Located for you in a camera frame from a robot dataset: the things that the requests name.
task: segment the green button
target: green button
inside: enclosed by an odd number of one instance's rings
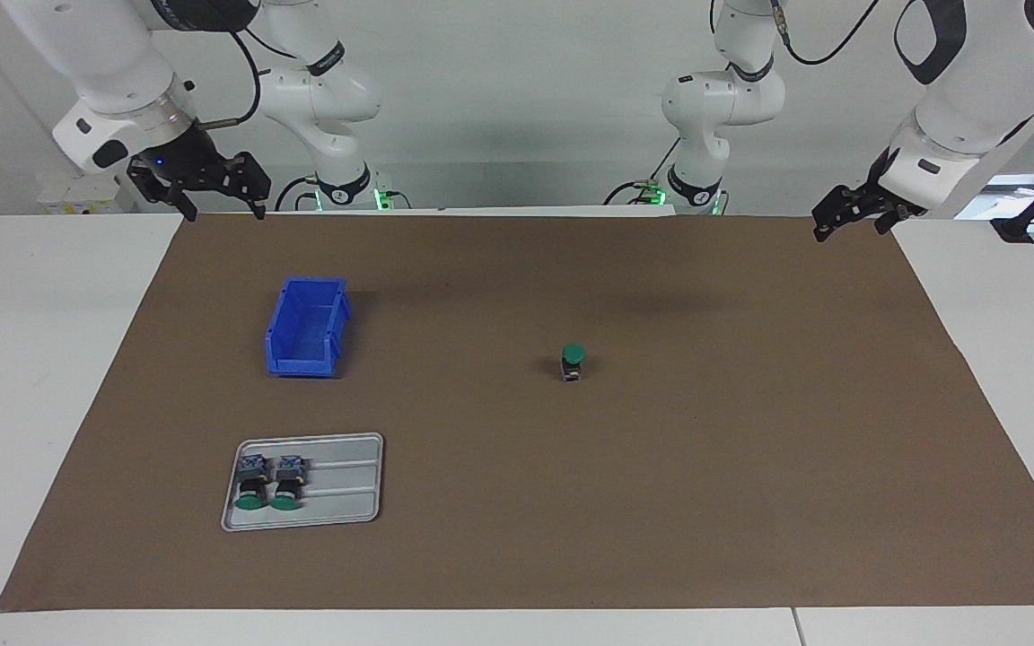
[[[567,344],[561,350],[561,359],[566,360],[566,364],[579,364],[585,361],[585,346],[579,343]]]
[[[293,512],[298,507],[298,499],[292,495],[275,495],[270,506],[279,512]]]
[[[263,506],[266,506],[266,503],[262,502],[262,498],[258,498],[257,495],[247,493],[239,495],[238,500],[234,501],[234,506],[239,507],[239,510],[253,512],[254,510],[262,510]]]

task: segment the silver metal tray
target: silver metal tray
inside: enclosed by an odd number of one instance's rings
[[[382,502],[382,453],[378,433],[303,438],[251,438],[238,445],[230,467],[230,487],[221,513],[226,531],[268,530],[340,523],[365,523],[377,518]],[[242,455],[261,453],[272,462],[282,455],[305,459],[305,486],[298,510],[272,506],[245,511],[235,506],[234,469]],[[276,483],[267,485],[267,500],[274,498]]]

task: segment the brown table surface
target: brown table surface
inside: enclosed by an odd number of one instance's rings
[[[0,609],[1034,605],[1034,484],[902,251],[809,228],[181,226]],[[266,372],[287,275],[349,281],[337,379]],[[244,438],[362,431],[376,520],[221,531]]]

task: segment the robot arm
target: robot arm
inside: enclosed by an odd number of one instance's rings
[[[218,154],[134,4],[1,1],[45,61],[74,85],[79,101],[54,127],[54,140],[79,167],[99,173],[130,159],[127,175],[143,195],[175,206],[188,220],[197,212],[184,191],[238,197],[264,216],[270,178],[249,153],[229,160]],[[182,30],[235,31],[255,13],[246,0],[217,9],[195,0],[153,3],[161,22]]]
[[[729,66],[685,74],[665,89],[665,118],[680,133],[669,187],[694,208],[709,205],[729,163],[718,128],[771,121],[785,105],[785,82],[772,69],[776,41],[768,0],[725,0],[716,44]]]
[[[932,33],[921,43],[919,28],[927,25]],[[875,227],[886,234],[939,208],[1034,116],[1034,0],[912,0],[894,43],[927,93],[865,184],[833,188],[813,210],[818,242],[871,215],[880,216]]]
[[[263,78],[262,113],[308,148],[316,184],[338,206],[377,205],[369,165],[349,123],[382,110],[381,91],[348,60],[321,0],[264,0],[262,14],[299,66]]]

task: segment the blue plastic bin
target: blue plastic bin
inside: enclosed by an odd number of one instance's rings
[[[343,278],[286,278],[266,332],[271,375],[332,377],[348,319]]]

